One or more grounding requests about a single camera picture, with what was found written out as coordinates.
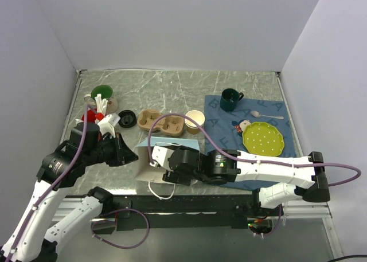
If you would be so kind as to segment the light blue paper bag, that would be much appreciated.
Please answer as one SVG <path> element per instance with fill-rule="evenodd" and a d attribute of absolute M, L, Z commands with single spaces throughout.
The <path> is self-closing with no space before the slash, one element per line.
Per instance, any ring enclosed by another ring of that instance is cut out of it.
<path fill-rule="evenodd" d="M 172 155 L 173 148 L 181 146 L 190 147 L 197 151 L 200 150 L 198 140 L 158 136 L 151 137 L 151 148 L 148 148 L 147 139 L 135 147 L 134 151 L 139 157 L 135 179 L 147 182 L 150 193 L 159 200 L 169 200 L 175 192 L 175 184 L 173 182 L 165 182 L 163 175 L 166 171 L 170 171 L 168 158 Z M 159 196 L 152 190 L 152 183 L 171 184 L 173 185 L 173 190 L 168 197 Z"/>

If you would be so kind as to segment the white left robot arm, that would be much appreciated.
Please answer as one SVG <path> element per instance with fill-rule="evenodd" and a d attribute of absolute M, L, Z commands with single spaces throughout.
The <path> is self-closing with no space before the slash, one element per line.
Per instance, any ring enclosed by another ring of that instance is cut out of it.
<path fill-rule="evenodd" d="M 79 123 L 69 139 L 43 159 L 29 204 L 1 247 L 1 261 L 56 261 L 83 225 L 97 216 L 108 217 L 114 209 L 113 195 L 95 187 L 77 208 L 52 224 L 58 207 L 86 167 L 100 163 L 118 167 L 137 160 L 120 133 L 101 134 L 97 124 Z"/>

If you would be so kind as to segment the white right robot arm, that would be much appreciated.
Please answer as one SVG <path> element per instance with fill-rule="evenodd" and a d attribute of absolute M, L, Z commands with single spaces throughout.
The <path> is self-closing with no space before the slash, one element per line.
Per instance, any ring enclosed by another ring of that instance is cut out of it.
<path fill-rule="evenodd" d="M 236 150 L 213 150 L 208 154 L 185 146 L 153 148 L 153 160 L 166 172 L 163 181 L 190 186 L 193 180 L 210 185 L 244 181 L 272 182 L 253 191 L 251 210 L 264 215 L 292 200 L 330 201 L 326 173 L 315 154 L 298 158 L 275 158 Z"/>

